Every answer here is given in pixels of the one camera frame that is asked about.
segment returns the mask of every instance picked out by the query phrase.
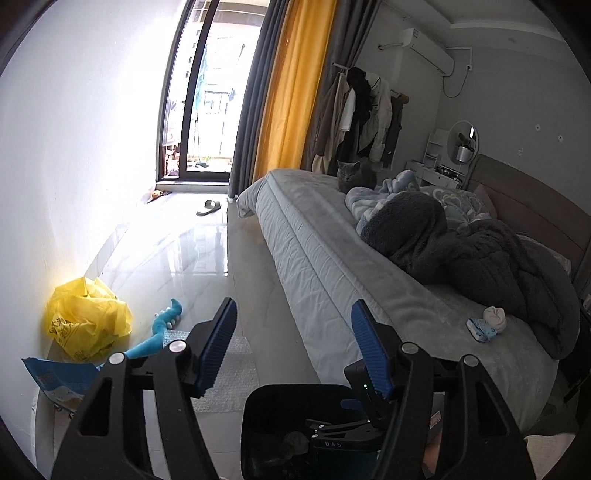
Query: blue gripper pad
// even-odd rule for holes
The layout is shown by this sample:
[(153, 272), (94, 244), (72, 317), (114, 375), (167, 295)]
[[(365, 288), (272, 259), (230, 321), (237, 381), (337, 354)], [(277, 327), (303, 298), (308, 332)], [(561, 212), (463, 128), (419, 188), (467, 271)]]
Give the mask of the blue gripper pad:
[(365, 368), (369, 373), (374, 389), (389, 400), (394, 393), (390, 359), (374, 328), (375, 320), (365, 302), (358, 300), (351, 308), (351, 324), (355, 339), (361, 350)]
[(201, 395), (208, 388), (211, 388), (216, 381), (217, 373), (236, 329), (237, 316), (236, 302), (231, 300), (222, 312), (214, 331), (209, 336), (207, 345), (203, 349), (199, 361), (199, 379), (195, 385)]

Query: headboard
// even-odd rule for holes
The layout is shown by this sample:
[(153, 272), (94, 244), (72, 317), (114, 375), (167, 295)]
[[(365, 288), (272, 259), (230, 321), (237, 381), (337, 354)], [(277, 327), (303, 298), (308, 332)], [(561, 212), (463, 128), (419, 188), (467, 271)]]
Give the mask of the headboard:
[(464, 188), (484, 185), (498, 219), (564, 255), (572, 264), (579, 295), (591, 276), (591, 216), (529, 175), (486, 155), (470, 165)]

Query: balcony door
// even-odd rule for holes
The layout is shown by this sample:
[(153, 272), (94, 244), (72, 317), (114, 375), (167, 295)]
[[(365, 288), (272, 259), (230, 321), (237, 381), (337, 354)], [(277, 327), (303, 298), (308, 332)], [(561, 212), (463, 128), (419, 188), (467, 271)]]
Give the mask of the balcony door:
[(268, 4), (187, 4), (165, 86), (160, 180), (229, 180), (244, 91)]

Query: gray curtain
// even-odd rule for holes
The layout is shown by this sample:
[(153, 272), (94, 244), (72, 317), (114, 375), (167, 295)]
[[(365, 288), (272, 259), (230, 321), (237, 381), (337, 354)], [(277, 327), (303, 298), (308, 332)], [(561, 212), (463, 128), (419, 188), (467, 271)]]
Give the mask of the gray curtain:
[(355, 66), (381, 3), (382, 0), (339, 0), (337, 4), (335, 19), (330, 31), (329, 46), (324, 58), (322, 77), (316, 93), (314, 110), (302, 155), (301, 168), (303, 170), (312, 169), (314, 140), (322, 116), (322, 100), (337, 75), (342, 71), (332, 64), (334, 62), (345, 67)]
[(236, 134), (229, 197), (240, 195), (252, 183), (265, 100), (288, 4), (289, 0), (271, 0), (261, 25)]

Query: blue toy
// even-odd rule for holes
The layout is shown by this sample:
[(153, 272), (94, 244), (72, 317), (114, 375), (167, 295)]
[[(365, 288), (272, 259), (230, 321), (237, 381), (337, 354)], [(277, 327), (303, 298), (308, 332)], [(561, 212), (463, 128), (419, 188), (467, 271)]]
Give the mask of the blue toy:
[(156, 314), (154, 323), (152, 324), (152, 337), (124, 352), (127, 358), (152, 355), (162, 348), (164, 332), (167, 329), (172, 329), (183, 311), (183, 307), (178, 300), (172, 299), (170, 302), (172, 306)]

